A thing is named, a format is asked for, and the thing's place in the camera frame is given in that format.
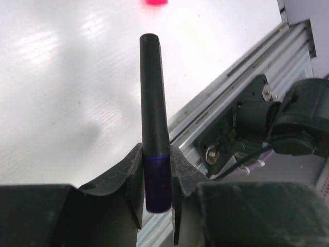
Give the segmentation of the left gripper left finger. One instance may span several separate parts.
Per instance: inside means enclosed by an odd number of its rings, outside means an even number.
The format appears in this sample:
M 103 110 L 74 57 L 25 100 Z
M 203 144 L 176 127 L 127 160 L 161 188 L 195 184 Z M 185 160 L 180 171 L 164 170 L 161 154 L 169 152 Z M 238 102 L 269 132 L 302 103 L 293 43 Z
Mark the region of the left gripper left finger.
M 1 246 L 135 246 L 144 203 L 142 145 L 75 188 L 1 187 Z

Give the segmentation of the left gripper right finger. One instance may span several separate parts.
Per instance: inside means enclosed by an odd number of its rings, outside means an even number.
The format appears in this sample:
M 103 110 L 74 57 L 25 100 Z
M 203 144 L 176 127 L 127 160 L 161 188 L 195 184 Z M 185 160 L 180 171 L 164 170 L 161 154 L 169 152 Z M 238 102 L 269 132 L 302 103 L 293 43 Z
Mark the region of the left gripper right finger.
M 176 246 L 328 246 L 328 207 L 292 182 L 208 179 L 171 147 Z

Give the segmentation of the purple highlighter black body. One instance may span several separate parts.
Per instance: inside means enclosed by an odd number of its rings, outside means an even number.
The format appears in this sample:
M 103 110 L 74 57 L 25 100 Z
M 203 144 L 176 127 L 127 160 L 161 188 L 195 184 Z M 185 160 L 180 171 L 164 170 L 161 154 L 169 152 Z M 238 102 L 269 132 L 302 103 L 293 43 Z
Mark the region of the purple highlighter black body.
M 172 204 L 170 140 L 160 41 L 152 33 L 140 37 L 140 87 L 146 209 L 162 214 Z

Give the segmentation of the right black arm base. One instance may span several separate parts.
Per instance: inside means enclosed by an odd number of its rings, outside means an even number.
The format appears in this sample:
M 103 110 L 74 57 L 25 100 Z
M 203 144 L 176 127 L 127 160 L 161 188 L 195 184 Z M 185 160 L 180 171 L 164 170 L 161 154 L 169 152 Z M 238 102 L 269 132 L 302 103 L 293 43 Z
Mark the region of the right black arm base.
M 218 176 L 235 162 L 267 146 L 280 104 L 264 74 L 257 75 L 197 138 L 206 176 Z

